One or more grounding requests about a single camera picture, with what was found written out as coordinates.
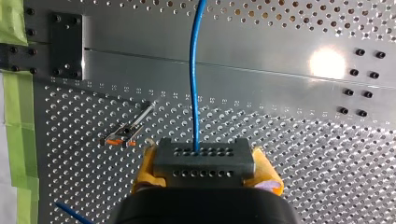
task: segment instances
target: blue cable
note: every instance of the blue cable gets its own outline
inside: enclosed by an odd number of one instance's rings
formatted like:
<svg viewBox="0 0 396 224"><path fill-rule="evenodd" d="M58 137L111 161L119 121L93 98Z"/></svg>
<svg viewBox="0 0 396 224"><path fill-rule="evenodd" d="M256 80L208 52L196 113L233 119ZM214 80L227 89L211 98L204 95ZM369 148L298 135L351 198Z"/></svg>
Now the blue cable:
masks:
<svg viewBox="0 0 396 224"><path fill-rule="evenodd" d="M55 203L55 204L60 209L64 210L64 212L66 212L67 214L69 214L73 218L77 219L82 224L93 224L93 222L89 221L87 218L80 216L75 211L73 211L71 208L67 207L66 204L64 204L64 203Z"/></svg>
<svg viewBox="0 0 396 224"><path fill-rule="evenodd" d="M190 88L191 88L191 104L192 104L192 118L193 118L193 146L196 152L199 151L199 106L198 106L198 92L196 80L196 54L197 41L199 29L201 27L202 15L205 11L206 0L200 0L198 8L195 13L194 24L191 31L190 42Z"/></svg>

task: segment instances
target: screw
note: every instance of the screw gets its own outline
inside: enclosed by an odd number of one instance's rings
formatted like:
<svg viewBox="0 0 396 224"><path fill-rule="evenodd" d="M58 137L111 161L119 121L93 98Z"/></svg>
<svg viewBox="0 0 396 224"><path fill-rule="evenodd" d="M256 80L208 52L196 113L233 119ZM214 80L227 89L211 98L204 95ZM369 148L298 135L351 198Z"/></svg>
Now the screw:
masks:
<svg viewBox="0 0 396 224"><path fill-rule="evenodd" d="M36 34L36 32L35 32L34 29L28 29L28 30L26 31L26 34L28 34L29 36L33 36L33 35Z"/></svg>
<svg viewBox="0 0 396 224"><path fill-rule="evenodd" d="M350 89L344 90L344 94L345 94L345 95L351 96L351 95L353 95L353 93L354 93L353 90L350 90Z"/></svg>
<svg viewBox="0 0 396 224"><path fill-rule="evenodd" d="M383 59L383 58L385 58L385 56L387 56L387 54L382 51L377 52L375 55L375 57L377 57L379 59Z"/></svg>
<svg viewBox="0 0 396 224"><path fill-rule="evenodd" d="M364 49L357 49L356 50L356 54L359 55L359 56L363 56L365 52L366 52L366 50L364 50Z"/></svg>
<svg viewBox="0 0 396 224"><path fill-rule="evenodd" d="M341 114L343 114L343 115L347 115L347 113L349 112L349 110L346 109L345 107L341 107L338 111L339 111Z"/></svg>
<svg viewBox="0 0 396 224"><path fill-rule="evenodd" d="M379 74L377 72L372 72L372 73L370 73L370 77L373 79L377 79L377 78L379 78Z"/></svg>
<svg viewBox="0 0 396 224"><path fill-rule="evenodd" d="M370 91L365 91L363 96L367 97L367 98L372 98L373 97L373 93Z"/></svg>
<svg viewBox="0 0 396 224"><path fill-rule="evenodd" d="M367 112L364 111L364 110L359 110L358 111L358 115L361 116L361 117L367 117Z"/></svg>
<svg viewBox="0 0 396 224"><path fill-rule="evenodd" d="M34 75L34 74L37 73L37 69L36 69L36 68L31 68L31 69L29 69L29 72L30 72L32 75Z"/></svg>
<svg viewBox="0 0 396 224"><path fill-rule="evenodd" d="M9 52L11 52L11 53L18 53L18 49L15 48L15 47L11 47L11 48L9 48Z"/></svg>
<svg viewBox="0 0 396 224"><path fill-rule="evenodd" d="M27 53L33 56L33 55L37 54L37 50L36 49L28 49Z"/></svg>
<svg viewBox="0 0 396 224"><path fill-rule="evenodd" d="M350 70L349 74L356 77L359 74L359 71L356 69L352 69L352 70Z"/></svg>
<svg viewBox="0 0 396 224"><path fill-rule="evenodd" d="M54 19L56 22L61 22L62 17L61 17L60 15L54 15L54 16L53 16L53 19Z"/></svg>
<svg viewBox="0 0 396 224"><path fill-rule="evenodd" d="M80 20L79 18L74 18L74 19L73 19L73 23L74 23L74 24L80 24L80 23L81 23L81 20Z"/></svg>
<svg viewBox="0 0 396 224"><path fill-rule="evenodd" d="M58 68L55 68L52 72L53 72L53 75L58 76L58 75L60 75L62 73L62 70L58 69Z"/></svg>
<svg viewBox="0 0 396 224"><path fill-rule="evenodd" d="M28 8L26 8L26 14L33 16L33 15L35 15L35 10L28 7Z"/></svg>
<svg viewBox="0 0 396 224"><path fill-rule="evenodd" d="M13 71L13 72L19 72L19 71L20 71L20 68L19 68L17 65L12 65L12 66L11 66L11 71Z"/></svg>

